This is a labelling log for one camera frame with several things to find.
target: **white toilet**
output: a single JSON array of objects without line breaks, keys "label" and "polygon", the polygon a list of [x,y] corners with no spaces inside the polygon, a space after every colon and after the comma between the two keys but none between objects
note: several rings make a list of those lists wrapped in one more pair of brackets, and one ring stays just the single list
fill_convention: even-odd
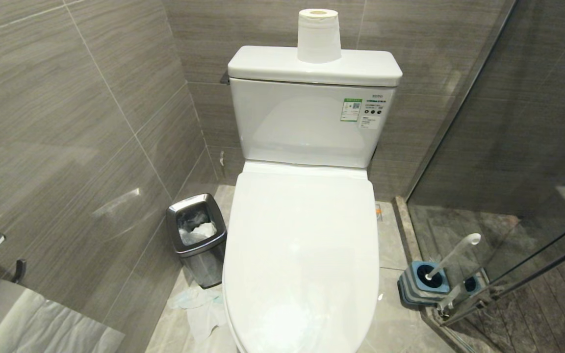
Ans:
[{"label": "white toilet", "polygon": [[310,64],[242,47],[228,64],[241,146],[224,304],[242,353],[354,353],[379,288],[367,168],[402,76],[386,51]]}]

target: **stainless steel trash can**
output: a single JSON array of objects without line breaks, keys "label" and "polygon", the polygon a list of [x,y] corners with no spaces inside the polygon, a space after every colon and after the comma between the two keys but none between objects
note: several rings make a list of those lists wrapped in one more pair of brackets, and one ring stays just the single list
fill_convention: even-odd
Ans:
[{"label": "stainless steel trash can", "polygon": [[227,230],[213,196],[196,195],[171,205],[166,224],[173,248],[193,279],[203,289],[222,283]]}]

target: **beige floor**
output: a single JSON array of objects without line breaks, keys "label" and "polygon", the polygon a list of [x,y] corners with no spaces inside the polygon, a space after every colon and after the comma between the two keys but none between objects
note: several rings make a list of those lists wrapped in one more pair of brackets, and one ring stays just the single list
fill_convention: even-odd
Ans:
[{"label": "beige floor", "polygon": [[[234,187],[222,185],[215,199],[229,222]],[[400,235],[389,203],[377,202],[381,210],[379,226],[379,256],[381,283],[379,300],[370,331],[358,353],[450,353],[453,350],[420,318],[419,312],[401,306],[396,281],[407,266]],[[186,289],[184,272],[171,293],[172,297]],[[195,342],[189,332],[186,311],[164,309],[156,325],[146,353],[236,353],[228,326],[217,327],[204,342]]]}]

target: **toilet tank lid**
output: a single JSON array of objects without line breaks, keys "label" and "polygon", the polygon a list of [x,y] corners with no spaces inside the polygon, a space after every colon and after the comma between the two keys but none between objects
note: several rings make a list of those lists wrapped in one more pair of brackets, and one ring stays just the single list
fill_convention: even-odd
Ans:
[{"label": "toilet tank lid", "polygon": [[328,63],[298,60],[292,47],[241,47],[228,63],[232,78],[282,82],[397,87],[402,71],[388,51],[341,50]]}]

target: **toilet seat lid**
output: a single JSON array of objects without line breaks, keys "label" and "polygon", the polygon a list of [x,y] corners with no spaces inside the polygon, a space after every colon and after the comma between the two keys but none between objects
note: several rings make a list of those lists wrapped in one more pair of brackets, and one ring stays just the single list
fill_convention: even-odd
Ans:
[{"label": "toilet seat lid", "polygon": [[248,353],[354,353],[379,287],[366,179],[243,172],[224,261],[228,316]]}]

